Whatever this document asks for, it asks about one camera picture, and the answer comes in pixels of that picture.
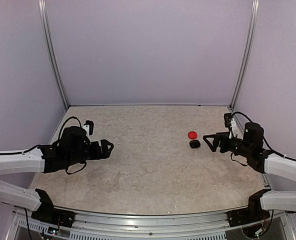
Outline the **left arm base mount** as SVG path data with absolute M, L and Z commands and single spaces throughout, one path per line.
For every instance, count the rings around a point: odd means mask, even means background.
M 35 191 L 40 197 L 40 206 L 37 210 L 32 211 L 31 218 L 58 227 L 71 228 L 76 213 L 70 210 L 56 208 L 46 191 L 38 188 Z

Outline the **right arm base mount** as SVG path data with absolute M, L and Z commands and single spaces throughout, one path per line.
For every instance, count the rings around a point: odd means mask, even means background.
M 237 227 L 268 219 L 271 216 L 270 212 L 262 209 L 260 198 L 269 191 L 269 189 L 262 189 L 248 198 L 247 207 L 228 211 L 229 226 Z

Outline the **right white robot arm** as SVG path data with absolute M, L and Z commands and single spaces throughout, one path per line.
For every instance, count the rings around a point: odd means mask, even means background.
M 296 160 L 279 156 L 272 150 L 264 149 L 264 129 L 255 122 L 244 126 L 243 138 L 237 138 L 230 132 L 218 132 L 204 135 L 202 139 L 212 152 L 230 152 L 246 158 L 246 166 L 261 174 L 280 176 L 296 182 Z M 296 213 L 296 190 L 275 191 L 264 189 L 249 197 L 244 218 L 254 222 L 264 211 L 280 210 Z

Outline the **aluminium frame post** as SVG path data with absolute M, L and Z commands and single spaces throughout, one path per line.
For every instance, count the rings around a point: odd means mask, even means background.
M 259 6 L 260 6 L 260 1 L 259 0 L 253 0 L 252 5 L 251 5 L 251 11 L 250 11 L 250 18 L 249 18 L 249 24 L 248 24 L 248 30 L 246 34 L 246 41 L 245 41 L 245 46 L 243 50 L 243 55 L 241 59 L 241 65 L 238 71 L 238 76 L 237 76 L 237 81 L 236 85 L 233 91 L 232 99 L 230 102 L 230 109 L 234 110 L 237 105 L 237 101 L 241 92 L 242 84 L 245 78 L 245 74 L 247 71 L 250 55 L 251 55 L 251 50 L 252 50 L 252 45 L 253 45 L 253 40 L 256 32 L 256 25 L 257 25 L 257 20 L 258 20 L 258 14 L 259 14 Z
M 42 26 L 43 35 L 45 38 L 46 49 L 47 49 L 47 53 L 50 61 L 50 66 L 54 75 L 54 80 L 59 92 L 62 105 L 65 111 L 67 111 L 70 107 L 70 104 L 69 104 L 66 90 L 61 78 L 58 61 L 56 58 L 55 48 L 54 48 L 52 35 L 51 35 L 48 11 L 47 11 L 47 2 L 45 0 L 38 0 L 37 2 L 38 2 L 39 14 L 40 14 L 41 26 Z

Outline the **front aluminium rail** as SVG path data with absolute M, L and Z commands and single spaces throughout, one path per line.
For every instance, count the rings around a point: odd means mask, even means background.
M 191 214 L 134 215 L 73 210 L 70 226 L 32 219 L 16 208 L 6 240 L 296 240 L 289 214 L 275 211 L 272 221 L 230 226 L 226 210 Z

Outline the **right aluminium frame post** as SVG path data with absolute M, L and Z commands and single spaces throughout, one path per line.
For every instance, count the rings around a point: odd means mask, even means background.
M 238 76 L 237 76 L 237 81 L 236 85 L 233 91 L 232 99 L 230 102 L 230 109 L 234 110 L 237 105 L 237 101 L 241 92 L 242 84 L 245 78 L 245 74 L 247 71 L 250 55 L 251 55 L 251 50 L 252 50 L 252 45 L 253 45 L 253 40 L 256 32 L 256 25 L 257 25 L 257 20 L 258 20 L 258 14 L 259 14 L 259 6 L 260 6 L 260 1 L 259 0 L 253 0 L 252 5 L 251 5 L 251 11 L 250 11 L 250 18 L 249 18 L 249 24 L 248 24 L 248 30 L 246 34 L 246 41 L 245 41 L 245 46 L 243 50 L 243 55 L 241 59 L 241 65 L 238 71 Z

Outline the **red earbud charging case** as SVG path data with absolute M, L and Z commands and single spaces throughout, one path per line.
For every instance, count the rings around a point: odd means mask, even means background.
M 187 135 L 188 138 L 191 140 L 195 140 L 198 138 L 198 134 L 195 131 L 189 131 Z

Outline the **left aluminium frame post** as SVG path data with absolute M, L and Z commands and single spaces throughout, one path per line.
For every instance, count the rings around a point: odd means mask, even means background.
M 42 26 L 43 35 L 45 38 L 46 49 L 47 49 L 47 53 L 50 61 L 50 66 L 54 75 L 54 80 L 59 92 L 62 105 L 65 111 L 67 111 L 70 107 L 70 104 L 69 104 L 66 90 L 61 78 L 58 61 L 56 58 L 55 48 L 54 48 L 52 35 L 51 35 L 48 11 L 47 11 L 47 2 L 45 0 L 38 0 L 37 2 L 38 2 L 39 14 L 40 14 L 41 26 Z

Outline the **small black case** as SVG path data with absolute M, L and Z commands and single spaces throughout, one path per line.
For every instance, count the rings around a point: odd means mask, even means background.
M 199 140 L 194 139 L 194 140 L 191 140 L 191 141 L 189 142 L 189 146 L 190 146 L 192 149 L 198 149 L 198 148 L 201 147 L 201 143 L 200 143 Z

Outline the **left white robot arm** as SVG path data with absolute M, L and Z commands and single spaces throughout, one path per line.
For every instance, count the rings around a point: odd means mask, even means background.
M 0 151 L 0 176 L 17 173 L 49 174 L 88 161 L 108 159 L 114 144 L 106 139 L 90 141 L 83 127 L 71 126 L 63 130 L 53 144 L 41 144 L 30 149 Z M 27 189 L 0 180 L 0 202 L 25 208 L 51 223 L 58 218 L 58 211 L 48 194 L 41 189 Z

